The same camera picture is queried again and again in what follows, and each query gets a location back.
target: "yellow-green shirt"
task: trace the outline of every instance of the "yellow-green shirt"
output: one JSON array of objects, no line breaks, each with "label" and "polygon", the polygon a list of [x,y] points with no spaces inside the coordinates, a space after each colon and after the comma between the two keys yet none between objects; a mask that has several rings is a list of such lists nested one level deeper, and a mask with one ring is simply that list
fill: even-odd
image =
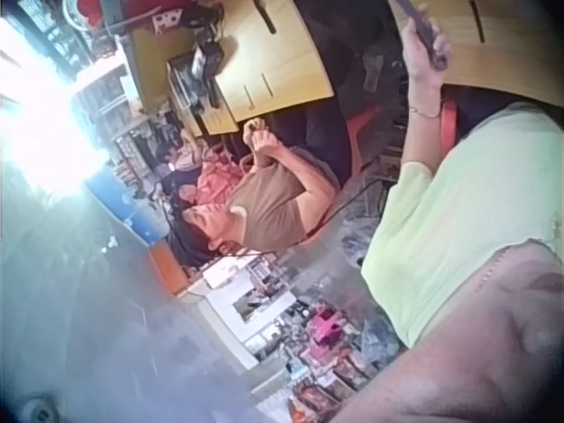
[{"label": "yellow-green shirt", "polygon": [[520,103],[480,124],[435,176],[402,166],[362,276],[407,346],[497,250],[534,239],[562,258],[563,143],[550,118]]}]

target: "person in yellow-green shirt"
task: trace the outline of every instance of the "person in yellow-green shirt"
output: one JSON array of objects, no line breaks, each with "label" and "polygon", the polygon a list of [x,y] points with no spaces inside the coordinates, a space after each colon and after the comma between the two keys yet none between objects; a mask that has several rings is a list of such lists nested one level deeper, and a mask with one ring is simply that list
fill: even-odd
[{"label": "person in yellow-green shirt", "polygon": [[540,108],[511,103],[443,158],[444,72],[412,21],[402,39],[402,166],[362,276],[410,350],[332,422],[514,421],[564,354],[564,134]]}]

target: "bright light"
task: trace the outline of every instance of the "bright light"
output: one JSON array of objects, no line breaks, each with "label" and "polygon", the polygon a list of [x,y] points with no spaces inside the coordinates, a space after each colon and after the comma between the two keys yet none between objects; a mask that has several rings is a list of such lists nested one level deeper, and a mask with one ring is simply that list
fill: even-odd
[{"label": "bright light", "polygon": [[[72,116],[71,86],[3,19],[0,40],[0,48],[21,66],[5,91],[22,107],[10,117],[3,113],[3,128],[10,131],[4,158],[16,163],[30,186],[57,197],[69,195],[100,169],[108,152],[96,151]],[[14,72],[5,65],[2,69]]]}]

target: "brown t-shirt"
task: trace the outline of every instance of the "brown t-shirt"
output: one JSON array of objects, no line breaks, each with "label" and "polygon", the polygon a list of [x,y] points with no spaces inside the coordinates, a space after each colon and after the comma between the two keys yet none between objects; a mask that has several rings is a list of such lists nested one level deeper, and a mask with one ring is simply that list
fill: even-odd
[{"label": "brown t-shirt", "polygon": [[247,213],[243,245],[257,251],[279,251],[306,237],[295,198],[305,190],[278,162],[247,176],[227,205]]}]

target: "wooden desk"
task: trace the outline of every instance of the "wooden desk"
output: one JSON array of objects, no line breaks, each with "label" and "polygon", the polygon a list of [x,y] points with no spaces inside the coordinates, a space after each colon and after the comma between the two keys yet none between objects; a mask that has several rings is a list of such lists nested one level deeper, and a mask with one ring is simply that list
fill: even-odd
[{"label": "wooden desk", "polygon": [[205,108],[202,118],[211,134],[235,132],[237,122],[333,95],[293,0],[263,0],[276,34],[268,31],[252,0],[221,3],[225,20],[219,43],[226,57],[216,82],[225,107]]},{"label": "wooden desk", "polygon": [[[397,25],[407,18],[395,0],[389,0]],[[515,93],[564,107],[564,60],[561,46],[548,24],[528,25],[526,12],[514,0],[480,0],[478,25],[468,0],[412,0],[427,4],[453,42],[446,83]]]}]

